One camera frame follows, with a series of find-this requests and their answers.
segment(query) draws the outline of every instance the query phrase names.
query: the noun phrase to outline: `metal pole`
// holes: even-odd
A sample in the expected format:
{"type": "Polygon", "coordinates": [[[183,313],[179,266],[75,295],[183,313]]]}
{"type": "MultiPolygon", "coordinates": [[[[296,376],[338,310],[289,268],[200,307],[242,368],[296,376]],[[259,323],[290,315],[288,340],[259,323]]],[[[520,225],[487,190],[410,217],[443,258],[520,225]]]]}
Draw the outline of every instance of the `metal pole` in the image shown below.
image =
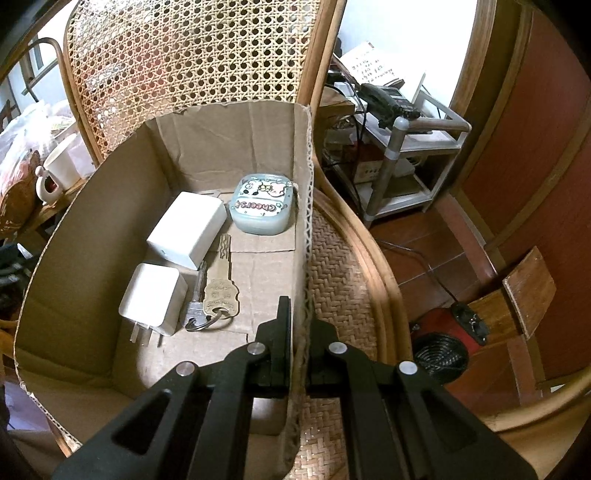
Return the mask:
{"type": "Polygon", "coordinates": [[[404,137],[406,137],[408,129],[409,123],[404,117],[399,116],[394,121],[394,125],[392,126],[392,134],[390,135],[388,146],[384,152],[384,161],[382,162],[382,166],[379,169],[378,178],[374,181],[374,189],[372,191],[371,197],[369,198],[365,213],[363,214],[363,222],[365,226],[371,225],[375,219],[375,216],[378,214],[382,200],[384,199],[384,194],[386,193],[386,189],[390,183],[390,178],[392,177],[394,168],[396,168],[396,163],[400,158],[402,143],[404,142],[404,137]]]}

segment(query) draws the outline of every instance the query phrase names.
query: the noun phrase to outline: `cardboard box flap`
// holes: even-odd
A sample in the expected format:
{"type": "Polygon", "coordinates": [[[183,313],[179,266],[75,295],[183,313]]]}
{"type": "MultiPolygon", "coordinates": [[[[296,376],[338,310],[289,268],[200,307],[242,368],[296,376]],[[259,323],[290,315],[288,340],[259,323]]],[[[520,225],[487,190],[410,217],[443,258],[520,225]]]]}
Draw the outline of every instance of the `cardboard box flap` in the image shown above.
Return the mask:
{"type": "Polygon", "coordinates": [[[141,127],[81,189],[53,233],[23,302],[17,347],[108,376],[119,302],[170,196],[141,127]]]}
{"type": "Polygon", "coordinates": [[[176,172],[180,190],[229,193],[247,173],[293,178],[294,109],[303,108],[274,100],[215,104],[148,123],[154,143],[176,166],[165,171],[176,172]]]}
{"type": "Polygon", "coordinates": [[[131,398],[113,388],[95,388],[60,382],[21,370],[22,380],[35,385],[33,398],[41,402],[63,428],[84,443],[131,404],[131,398]]]}

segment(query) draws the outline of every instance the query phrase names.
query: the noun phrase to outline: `small plastic case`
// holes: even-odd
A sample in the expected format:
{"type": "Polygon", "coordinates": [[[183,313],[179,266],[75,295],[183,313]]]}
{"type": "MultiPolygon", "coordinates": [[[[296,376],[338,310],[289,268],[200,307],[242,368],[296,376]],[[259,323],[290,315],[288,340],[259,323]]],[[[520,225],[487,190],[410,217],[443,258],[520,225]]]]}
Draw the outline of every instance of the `small plastic case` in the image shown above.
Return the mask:
{"type": "Polygon", "coordinates": [[[243,232],[277,235],[289,224],[293,197],[293,184],[283,175],[247,175],[234,191],[230,214],[243,232]]]}

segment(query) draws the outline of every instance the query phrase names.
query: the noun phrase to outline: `woven cane backrest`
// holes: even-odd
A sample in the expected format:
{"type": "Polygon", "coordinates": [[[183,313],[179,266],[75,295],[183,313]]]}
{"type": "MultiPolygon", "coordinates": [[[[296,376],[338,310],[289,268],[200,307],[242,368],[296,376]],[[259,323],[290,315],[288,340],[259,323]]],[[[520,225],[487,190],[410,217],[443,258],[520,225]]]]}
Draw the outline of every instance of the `woven cane backrest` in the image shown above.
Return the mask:
{"type": "Polygon", "coordinates": [[[295,102],[320,0],[80,0],[72,88],[106,155],[142,122],[192,105],[295,102]]]}

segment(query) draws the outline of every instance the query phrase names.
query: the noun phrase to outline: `silver key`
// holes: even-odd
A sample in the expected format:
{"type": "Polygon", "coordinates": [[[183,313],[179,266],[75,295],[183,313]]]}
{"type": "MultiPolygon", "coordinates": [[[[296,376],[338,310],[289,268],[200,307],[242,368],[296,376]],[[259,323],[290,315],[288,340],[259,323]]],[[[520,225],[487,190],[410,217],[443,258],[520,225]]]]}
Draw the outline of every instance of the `silver key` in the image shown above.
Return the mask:
{"type": "Polygon", "coordinates": [[[192,327],[199,327],[207,323],[207,315],[203,311],[203,290],[205,288],[205,275],[207,273],[207,262],[204,260],[197,270],[195,288],[193,290],[193,299],[187,307],[187,314],[183,320],[183,327],[191,323],[192,327]]]}

